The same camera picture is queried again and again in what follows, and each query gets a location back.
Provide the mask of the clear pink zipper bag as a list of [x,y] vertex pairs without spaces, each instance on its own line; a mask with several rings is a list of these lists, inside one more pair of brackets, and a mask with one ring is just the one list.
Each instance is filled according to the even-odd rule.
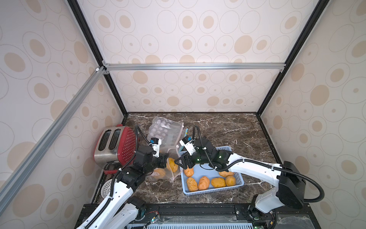
[[181,174],[181,168],[175,164],[179,157],[179,146],[163,147],[159,151],[159,159],[164,160],[165,168],[156,168],[149,176],[150,180],[163,180],[173,183],[175,178]]

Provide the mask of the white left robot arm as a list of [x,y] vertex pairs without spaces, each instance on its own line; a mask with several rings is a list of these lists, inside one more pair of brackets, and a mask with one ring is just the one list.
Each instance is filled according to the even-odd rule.
[[159,154],[157,147],[139,147],[126,167],[112,179],[109,195],[78,227],[79,229],[123,229],[130,222],[144,217],[145,202],[133,193],[155,169],[166,168],[169,154]]

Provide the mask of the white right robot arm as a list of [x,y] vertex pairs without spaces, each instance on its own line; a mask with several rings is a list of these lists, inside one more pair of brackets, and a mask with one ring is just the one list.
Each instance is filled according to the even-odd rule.
[[251,211],[269,213],[282,206],[301,209],[305,203],[317,203],[325,197],[323,188],[300,174],[291,162],[272,164],[249,159],[229,150],[217,149],[205,137],[184,137],[179,143],[187,152],[175,163],[183,169],[208,164],[217,172],[241,173],[271,184],[271,190],[253,198]]

